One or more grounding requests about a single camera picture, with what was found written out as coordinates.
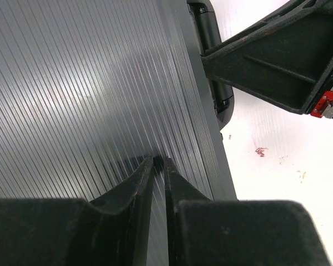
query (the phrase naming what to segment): ribbed metal panel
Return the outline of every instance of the ribbed metal panel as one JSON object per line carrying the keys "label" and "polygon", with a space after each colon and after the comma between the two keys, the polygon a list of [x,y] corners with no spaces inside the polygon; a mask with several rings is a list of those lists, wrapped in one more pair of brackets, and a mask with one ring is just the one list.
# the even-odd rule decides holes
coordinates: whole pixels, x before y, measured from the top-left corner
{"label": "ribbed metal panel", "polygon": [[[0,0],[0,197],[92,200],[152,154],[207,197],[233,198],[187,19],[177,0]],[[148,263],[163,265],[155,171]]]}

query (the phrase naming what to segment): brown spot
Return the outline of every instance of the brown spot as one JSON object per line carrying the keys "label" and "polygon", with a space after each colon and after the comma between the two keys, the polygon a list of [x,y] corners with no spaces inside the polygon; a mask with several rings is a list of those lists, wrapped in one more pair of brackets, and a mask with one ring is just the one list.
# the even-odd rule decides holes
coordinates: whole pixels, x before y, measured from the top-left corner
{"label": "brown spot", "polygon": [[260,156],[260,157],[265,157],[265,154],[264,154],[264,151],[265,150],[268,150],[268,148],[261,148],[261,147],[259,147],[259,148],[257,148],[256,150],[255,150],[255,152]]}

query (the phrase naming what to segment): red clip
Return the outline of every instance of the red clip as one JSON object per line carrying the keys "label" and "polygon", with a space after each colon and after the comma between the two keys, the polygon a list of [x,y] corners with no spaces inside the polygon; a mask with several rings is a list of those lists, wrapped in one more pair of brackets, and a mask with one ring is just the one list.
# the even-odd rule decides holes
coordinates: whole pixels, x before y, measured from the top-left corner
{"label": "red clip", "polygon": [[323,104],[327,100],[328,101],[333,101],[333,91],[329,90],[329,91],[326,91],[324,93],[324,95],[322,96],[322,98],[317,103],[316,107],[314,107],[314,109],[312,110],[311,116],[322,118],[321,109],[322,109]]}

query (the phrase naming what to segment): metal sheet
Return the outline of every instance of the metal sheet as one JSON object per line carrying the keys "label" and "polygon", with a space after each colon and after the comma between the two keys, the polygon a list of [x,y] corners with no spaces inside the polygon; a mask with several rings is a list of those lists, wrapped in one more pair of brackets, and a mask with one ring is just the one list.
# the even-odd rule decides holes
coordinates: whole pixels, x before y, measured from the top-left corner
{"label": "metal sheet", "polygon": [[[92,200],[151,154],[234,199],[213,112],[184,1],[0,0],[0,197]],[[163,265],[155,171],[148,263]]]}

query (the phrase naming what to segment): gray panel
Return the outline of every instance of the gray panel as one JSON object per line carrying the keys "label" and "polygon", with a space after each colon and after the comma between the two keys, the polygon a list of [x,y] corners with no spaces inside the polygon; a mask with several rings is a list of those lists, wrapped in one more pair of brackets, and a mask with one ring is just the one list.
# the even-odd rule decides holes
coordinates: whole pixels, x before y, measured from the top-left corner
{"label": "gray panel", "polygon": [[[0,197],[92,200],[149,154],[235,198],[184,1],[0,0]],[[155,171],[148,263],[163,265]]]}

